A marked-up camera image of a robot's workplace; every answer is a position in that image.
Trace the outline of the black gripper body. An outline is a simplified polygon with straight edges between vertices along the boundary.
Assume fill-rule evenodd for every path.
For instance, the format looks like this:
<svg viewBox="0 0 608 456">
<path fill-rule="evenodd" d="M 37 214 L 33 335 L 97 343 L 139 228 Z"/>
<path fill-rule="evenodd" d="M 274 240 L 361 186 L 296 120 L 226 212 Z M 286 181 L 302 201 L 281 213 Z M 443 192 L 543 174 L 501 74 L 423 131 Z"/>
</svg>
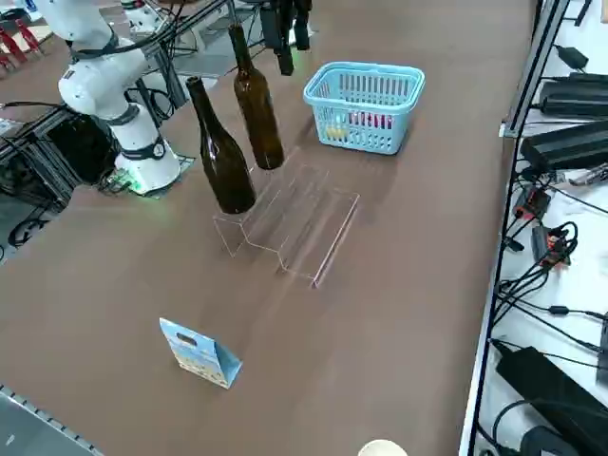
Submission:
<svg viewBox="0 0 608 456">
<path fill-rule="evenodd" d="M 297 10 L 311 11 L 313 9 L 312 0 L 268 0 L 261 2 L 262 10 Z"/>
</svg>

